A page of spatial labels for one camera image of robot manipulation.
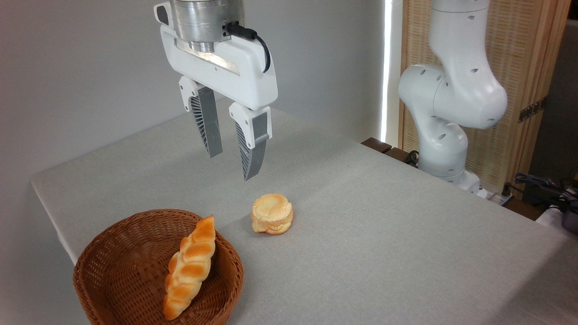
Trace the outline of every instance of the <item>electrical cable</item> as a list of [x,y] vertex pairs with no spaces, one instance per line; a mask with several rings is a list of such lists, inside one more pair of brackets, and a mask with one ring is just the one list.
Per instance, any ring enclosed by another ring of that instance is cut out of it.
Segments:
[[420,155],[420,152],[417,150],[412,150],[407,154],[407,157],[405,158],[405,163],[406,164],[414,164],[417,166],[417,159],[418,156]]
[[223,29],[226,30],[226,32],[230,35],[235,35],[248,40],[258,40],[261,46],[263,46],[263,51],[265,51],[265,69],[263,70],[263,73],[269,70],[271,67],[271,53],[269,52],[269,48],[267,47],[265,41],[259,35],[257,35],[256,31],[239,25],[238,21],[235,23],[228,23],[227,25],[223,26]]
[[263,73],[265,73],[269,70],[269,67],[271,66],[271,53],[269,53],[269,48],[267,47],[267,44],[259,35],[255,34],[255,38],[259,41],[259,43],[261,43],[261,45],[263,45],[263,49],[265,50],[265,70],[263,70]]
[[548,199],[548,198],[544,198],[544,197],[540,197],[540,196],[531,194],[527,191],[524,191],[522,189],[517,188],[516,186],[514,186],[511,183],[505,183],[504,185],[507,186],[509,189],[518,191],[518,192],[520,192],[524,195],[527,195],[527,196],[529,196],[529,197],[531,197],[537,201],[543,202],[544,204],[549,204],[549,205],[555,206],[561,212],[565,212],[567,210],[570,210],[573,213],[578,213],[578,207],[575,204],[572,204],[571,201],[569,200],[570,196],[576,198],[576,195],[571,193],[568,190],[565,190],[561,187],[558,187],[549,178],[540,178],[540,177],[536,177],[536,176],[528,175],[528,174],[524,174],[524,173],[516,174],[515,178],[516,178],[515,182],[518,184],[525,183],[525,184],[533,185],[533,186],[538,187],[542,190],[546,190],[549,193],[555,194],[558,199],[557,200]]

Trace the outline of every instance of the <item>black cable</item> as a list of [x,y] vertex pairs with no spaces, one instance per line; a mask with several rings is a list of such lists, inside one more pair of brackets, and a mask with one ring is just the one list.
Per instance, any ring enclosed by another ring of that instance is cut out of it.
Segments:
[[265,70],[263,70],[263,73],[265,73],[271,66],[271,53],[269,53],[267,44],[265,44],[265,41],[259,35],[255,34],[255,38],[259,41],[259,43],[261,43],[261,45],[263,45],[263,49],[265,50]]
[[223,29],[226,30],[226,32],[230,35],[235,35],[248,40],[258,40],[259,43],[261,43],[263,46],[263,50],[265,51],[265,70],[263,70],[263,73],[269,70],[269,67],[271,66],[271,53],[269,52],[267,44],[261,37],[259,37],[259,35],[257,35],[257,32],[250,28],[239,25],[238,21],[236,23],[228,23],[227,25],[223,26]]
[[564,198],[561,198],[561,200],[556,200],[556,201],[549,200],[547,198],[537,197],[535,195],[532,195],[532,194],[530,194],[530,193],[528,193],[522,189],[517,188],[516,186],[514,186],[511,183],[505,183],[505,185],[508,185],[510,187],[510,189],[516,190],[516,191],[518,191],[522,194],[525,194],[525,195],[527,195],[527,196],[529,196],[535,200],[542,201],[542,202],[550,204],[550,205],[554,205],[554,206],[558,207],[558,209],[560,211],[562,211],[562,209],[564,209],[564,211],[562,211],[562,212],[565,212],[566,210],[570,210],[573,213],[578,213],[578,209],[574,205],[572,205],[570,202],[568,202],[568,200],[566,200]]
[[407,154],[407,157],[405,158],[405,163],[406,164],[414,164],[417,166],[417,158],[419,156],[420,152],[417,150],[412,150]]

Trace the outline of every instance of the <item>round bun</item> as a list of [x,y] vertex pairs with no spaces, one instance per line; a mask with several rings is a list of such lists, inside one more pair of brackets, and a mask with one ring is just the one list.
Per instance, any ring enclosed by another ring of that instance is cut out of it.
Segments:
[[265,194],[253,203],[253,231],[279,235],[291,227],[293,206],[279,193]]

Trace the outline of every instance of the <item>braided bread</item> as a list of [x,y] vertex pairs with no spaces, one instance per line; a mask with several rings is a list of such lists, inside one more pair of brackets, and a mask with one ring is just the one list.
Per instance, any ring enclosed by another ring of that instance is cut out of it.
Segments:
[[180,250],[169,262],[163,301],[163,313],[167,320],[179,317],[199,293],[201,283],[209,275],[214,251],[214,218],[210,215],[197,222],[195,230],[183,238]]

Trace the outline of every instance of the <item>white wall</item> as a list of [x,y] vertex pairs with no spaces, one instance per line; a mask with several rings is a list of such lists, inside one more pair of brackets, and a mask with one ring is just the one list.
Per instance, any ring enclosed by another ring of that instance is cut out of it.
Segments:
[[[88,323],[29,180],[184,113],[152,14],[159,2],[0,2],[0,324]],[[380,1],[245,7],[275,59],[274,107],[359,141],[377,136]]]

